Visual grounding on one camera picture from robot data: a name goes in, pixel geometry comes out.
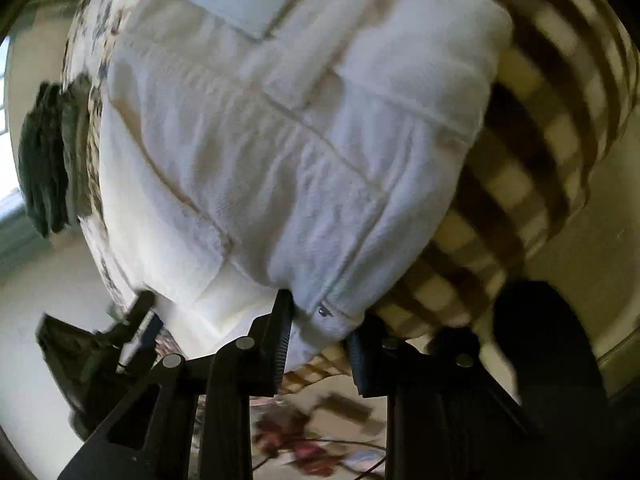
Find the stack of folded jeans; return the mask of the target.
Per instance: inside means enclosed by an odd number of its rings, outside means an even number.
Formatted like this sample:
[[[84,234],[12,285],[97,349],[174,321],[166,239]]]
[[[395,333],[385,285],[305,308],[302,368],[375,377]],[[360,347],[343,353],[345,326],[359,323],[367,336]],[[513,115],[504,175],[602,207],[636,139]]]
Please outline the stack of folded jeans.
[[[47,238],[91,214],[87,143],[91,81],[43,81],[26,114],[17,172],[27,217]]]

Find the white pants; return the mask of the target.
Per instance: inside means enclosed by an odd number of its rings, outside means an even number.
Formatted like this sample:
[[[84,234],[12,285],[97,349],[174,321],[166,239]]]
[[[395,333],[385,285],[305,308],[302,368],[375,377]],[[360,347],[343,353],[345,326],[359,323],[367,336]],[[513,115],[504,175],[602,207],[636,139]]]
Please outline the white pants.
[[[512,29],[495,0],[139,0],[102,90],[103,219],[181,349],[280,289],[289,367],[360,325],[445,217]]]

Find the floral bed blanket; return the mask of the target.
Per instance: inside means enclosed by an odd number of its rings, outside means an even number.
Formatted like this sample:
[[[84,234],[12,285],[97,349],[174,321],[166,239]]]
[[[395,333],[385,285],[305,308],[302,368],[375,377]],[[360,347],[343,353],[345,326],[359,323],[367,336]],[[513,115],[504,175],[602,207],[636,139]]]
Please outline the floral bed blanket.
[[[81,225],[113,298],[134,286],[108,242],[100,191],[102,90],[116,39],[139,0],[81,0],[63,79],[91,81],[87,143],[91,214]],[[623,133],[639,99],[639,50],[606,0],[495,0],[511,42],[480,132],[435,234],[368,313],[398,336],[418,338],[479,318],[510,272],[585,205],[593,167]],[[340,342],[288,366],[286,391],[346,370]]]

